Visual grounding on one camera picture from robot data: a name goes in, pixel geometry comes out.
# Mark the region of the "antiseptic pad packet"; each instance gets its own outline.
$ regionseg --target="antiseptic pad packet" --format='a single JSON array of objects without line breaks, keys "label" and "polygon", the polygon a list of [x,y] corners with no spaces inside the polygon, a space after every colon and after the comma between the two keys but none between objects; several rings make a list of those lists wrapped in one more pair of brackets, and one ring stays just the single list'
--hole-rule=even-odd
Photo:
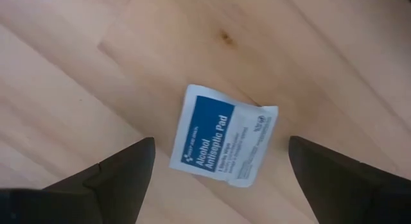
[{"label": "antiseptic pad packet", "polygon": [[248,187],[257,176],[277,116],[277,106],[256,107],[189,85],[170,167]]}]

